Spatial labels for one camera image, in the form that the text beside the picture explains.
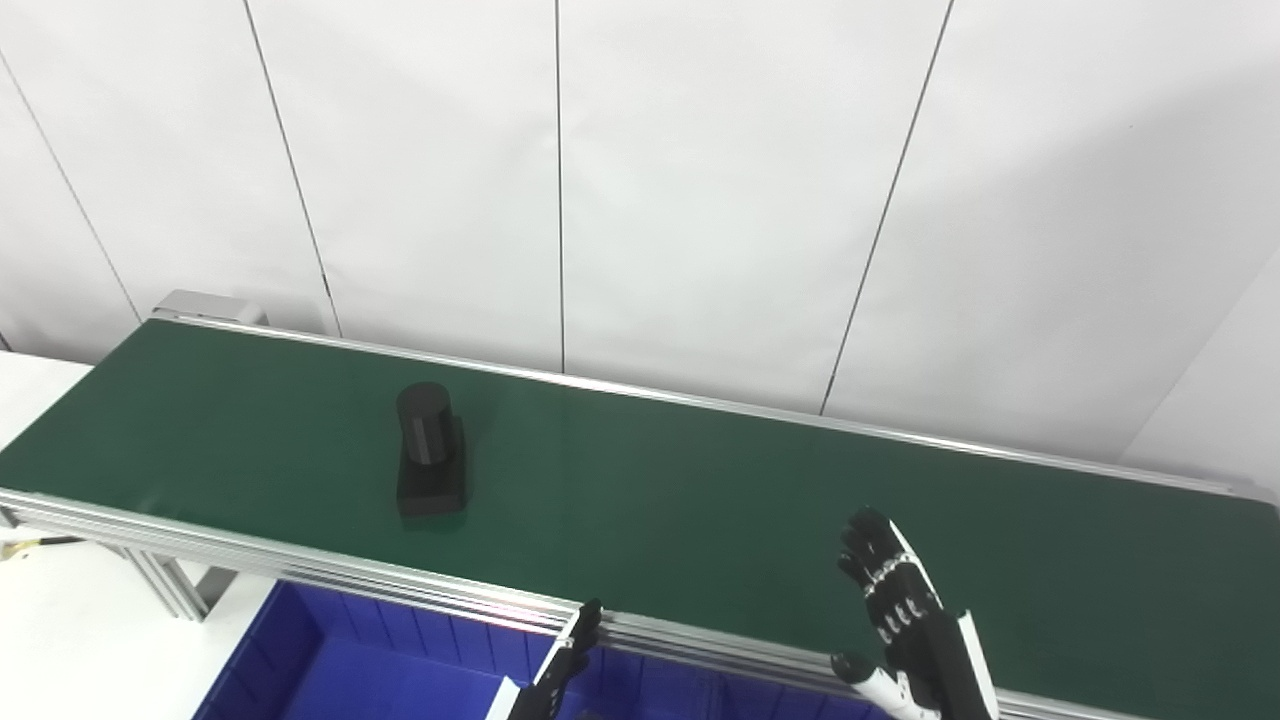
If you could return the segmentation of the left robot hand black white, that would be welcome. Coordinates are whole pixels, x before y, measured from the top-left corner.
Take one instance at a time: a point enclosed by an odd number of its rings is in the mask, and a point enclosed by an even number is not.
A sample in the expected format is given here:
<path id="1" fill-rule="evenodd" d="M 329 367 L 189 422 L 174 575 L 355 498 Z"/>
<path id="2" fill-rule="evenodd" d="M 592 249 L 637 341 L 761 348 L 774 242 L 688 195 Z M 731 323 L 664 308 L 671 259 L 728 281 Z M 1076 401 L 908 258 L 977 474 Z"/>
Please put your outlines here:
<path id="1" fill-rule="evenodd" d="M 502 678 L 485 719 L 556 719 L 571 680 L 590 664 L 603 618 L 600 600 L 593 598 L 570 616 L 557 633 L 532 679 L 521 685 Z"/>

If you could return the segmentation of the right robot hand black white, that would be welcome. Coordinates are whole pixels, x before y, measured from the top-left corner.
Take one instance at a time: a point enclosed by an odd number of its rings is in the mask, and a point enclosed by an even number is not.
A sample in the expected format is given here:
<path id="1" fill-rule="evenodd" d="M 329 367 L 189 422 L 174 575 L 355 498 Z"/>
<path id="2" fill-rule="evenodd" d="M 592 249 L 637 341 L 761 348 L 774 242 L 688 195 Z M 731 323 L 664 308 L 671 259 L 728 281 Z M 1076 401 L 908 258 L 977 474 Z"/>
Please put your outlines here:
<path id="1" fill-rule="evenodd" d="M 832 653 L 833 674 L 891 719 L 997 719 L 974 618 L 947 610 L 897 525 L 872 507 L 850 516 L 838 568 L 860 588 L 884 661 Z"/>

